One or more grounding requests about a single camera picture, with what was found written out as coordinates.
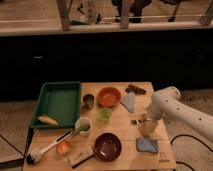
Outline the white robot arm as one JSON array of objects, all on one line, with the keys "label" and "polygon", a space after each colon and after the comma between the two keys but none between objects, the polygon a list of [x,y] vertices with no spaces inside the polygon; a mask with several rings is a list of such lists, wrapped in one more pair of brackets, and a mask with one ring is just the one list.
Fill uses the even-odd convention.
[{"label": "white robot arm", "polygon": [[151,96],[151,103],[146,108],[147,119],[138,125],[140,132],[143,135],[151,134],[156,129],[158,121],[168,114],[213,143],[213,116],[181,103],[180,97],[180,91],[174,86],[155,91]]}]

